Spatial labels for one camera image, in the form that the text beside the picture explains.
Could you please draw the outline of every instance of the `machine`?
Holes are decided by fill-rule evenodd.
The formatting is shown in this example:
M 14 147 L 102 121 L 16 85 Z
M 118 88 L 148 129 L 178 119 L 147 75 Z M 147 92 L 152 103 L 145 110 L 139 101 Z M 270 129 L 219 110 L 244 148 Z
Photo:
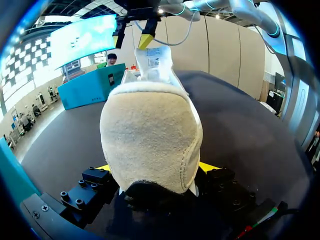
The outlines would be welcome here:
M 51 99 L 50 104 L 54 104 L 56 101 L 58 101 L 58 95 L 56 92 L 57 92 L 57 87 L 48 86 L 48 93 L 49 93 L 50 99 Z
M 41 112 L 47 110 L 48 105 L 46 104 L 44 96 L 41 92 L 39 92 L 35 100 L 38 102 L 37 106 L 40 106 L 39 108 Z
M 306 149 L 319 124 L 319 80 L 303 46 L 301 36 L 286 17 L 268 2 L 258 7 L 251 0 L 115 0 L 127 10 L 127 15 L 117 17 L 117 28 L 113 33 L 116 48 L 121 48 L 125 27 L 131 21 L 147 20 L 142 31 L 139 48 L 145 49 L 156 39 L 157 22 L 161 20 L 158 9 L 189 21 L 200 19 L 199 11 L 211 11 L 230 6 L 232 13 L 263 29 L 261 36 L 265 44 L 277 55 L 285 74 L 285 107 L 282 120 L 295 134 L 299 144 Z M 42 106 L 42 94 L 37 97 Z M 255 202 L 255 193 L 248 192 L 235 180 L 230 169 L 210 170 L 199 168 L 196 184 L 200 197 L 221 206 L 223 219 L 232 226 L 230 239 L 262 239 L 265 232 L 284 215 L 295 215 L 297 209 L 288 209 L 285 202 L 276 206 L 271 199 L 262 204 Z M 82 173 L 82 179 L 71 191 L 62 191 L 61 203 L 48 194 L 33 194 L 21 204 L 26 219 L 37 236 L 51 239 L 100 239 L 83 230 L 92 223 L 105 203 L 110 203 L 118 186 L 107 166 L 90 167 Z M 141 193 L 149 193 L 141 198 Z M 134 210 L 171 213 L 173 206 L 183 200 L 159 186 L 139 182 L 125 193 L 126 201 Z

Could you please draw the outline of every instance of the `beige wall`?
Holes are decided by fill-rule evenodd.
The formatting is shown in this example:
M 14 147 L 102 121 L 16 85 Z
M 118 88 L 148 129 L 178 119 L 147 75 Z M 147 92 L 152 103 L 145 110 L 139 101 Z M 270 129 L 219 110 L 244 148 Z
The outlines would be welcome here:
M 238 87 L 240 39 L 238 25 L 205 17 L 209 42 L 209 73 Z
M 242 26 L 238 28 L 241 45 L 238 88 L 259 99 L 265 73 L 265 44 L 258 33 Z
M 139 24 L 144 28 L 146 22 Z M 185 37 L 189 24 L 181 17 L 162 18 L 155 38 L 178 43 Z M 141 31 L 135 24 L 132 25 L 132 34 L 134 48 L 137 48 Z M 160 43 L 152 41 L 148 47 L 159 46 Z M 258 33 L 232 22 L 201 16 L 200 21 L 192 23 L 187 40 L 171 46 L 173 69 L 210 73 L 259 99 L 265 67 L 264 49 Z
M 168 42 L 178 43 L 184 39 L 190 22 L 182 17 L 165 19 Z M 171 46 L 174 70 L 200 70 L 209 72 L 208 38 L 205 17 L 192 23 L 191 31 L 184 43 Z

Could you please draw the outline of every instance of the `person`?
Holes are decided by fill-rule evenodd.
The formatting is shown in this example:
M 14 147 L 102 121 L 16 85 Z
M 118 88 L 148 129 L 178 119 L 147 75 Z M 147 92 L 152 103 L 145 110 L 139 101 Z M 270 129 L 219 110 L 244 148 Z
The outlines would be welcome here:
M 107 58 L 108 58 L 107 66 L 113 66 L 116 64 L 116 62 L 117 62 L 117 55 L 116 54 L 110 53 L 110 54 L 108 54 Z
M 23 130 L 25 130 L 26 132 L 30 131 L 31 126 L 32 126 L 30 120 L 27 118 L 27 116 L 25 115 L 24 112 L 20 112 L 20 116 L 21 116 L 20 121 L 22 123 Z
M 305 151 L 305 154 L 306 154 L 308 160 L 310 161 L 310 163 L 312 163 L 312 160 L 317 152 L 317 148 L 320 143 L 319 137 L 320 137 L 320 124 L 317 127 L 316 131 L 314 132 L 314 136 L 313 136 L 308 148 Z
M 32 104 L 32 111 L 35 117 L 38 117 L 39 115 L 41 115 L 40 109 L 38 108 L 38 106 Z

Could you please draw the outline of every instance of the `cable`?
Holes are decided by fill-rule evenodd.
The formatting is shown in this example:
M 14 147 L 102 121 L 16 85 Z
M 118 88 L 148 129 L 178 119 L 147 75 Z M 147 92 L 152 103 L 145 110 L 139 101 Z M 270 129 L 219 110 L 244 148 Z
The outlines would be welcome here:
M 195 14 L 196 14 L 196 12 L 194 12 L 193 15 L 192 15 L 188 32 L 186 33 L 186 36 L 185 36 L 185 38 L 184 38 L 182 41 L 180 41 L 180 42 L 178 42 L 178 43 L 166 43 L 166 42 L 164 42 L 164 41 L 160 41 L 160 40 L 155 39 L 155 38 L 154 38 L 153 40 L 156 41 L 157 43 L 160 43 L 160 44 L 163 44 L 163 45 L 167 45 L 167 46 L 177 46 L 177 45 L 182 44 L 182 43 L 188 38 L 188 36 L 189 36 L 190 30 L 191 30 L 191 26 L 192 26 L 192 22 L 193 22 L 193 20 L 194 20 Z M 137 21 L 134 21 L 134 23 L 137 25 L 137 27 L 138 27 L 141 31 L 143 31 L 142 27 L 139 25 L 139 23 L 138 23 Z
M 264 44 L 265 44 L 265 46 L 266 46 L 266 49 L 268 49 L 269 53 L 275 54 L 273 51 L 271 51 L 271 50 L 269 49 L 269 47 L 268 47 L 268 45 L 267 45 L 264 37 L 262 36 L 261 32 L 260 32 L 259 29 L 256 27 L 256 25 L 253 25 L 253 26 L 255 27 L 255 29 L 256 29 L 256 30 L 258 31 L 258 33 L 260 34 L 260 37 L 262 38 L 262 40 L 263 40 L 263 42 L 264 42 Z

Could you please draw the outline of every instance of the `ceiling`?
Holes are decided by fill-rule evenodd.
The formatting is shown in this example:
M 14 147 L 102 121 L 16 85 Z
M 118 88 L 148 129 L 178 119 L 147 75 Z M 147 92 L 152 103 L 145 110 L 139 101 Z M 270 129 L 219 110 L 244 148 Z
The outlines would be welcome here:
M 232 13 L 230 8 L 217 9 L 211 12 L 200 12 L 201 15 L 215 17 L 219 14 L 220 19 L 235 23 L 243 27 L 249 27 L 252 24 L 242 20 Z M 21 39 L 32 37 L 37 32 L 52 32 L 70 23 L 97 17 L 101 15 L 117 14 L 123 16 L 127 13 L 125 9 L 116 4 L 113 0 L 51 0 L 40 18 L 34 20 L 21 36 Z

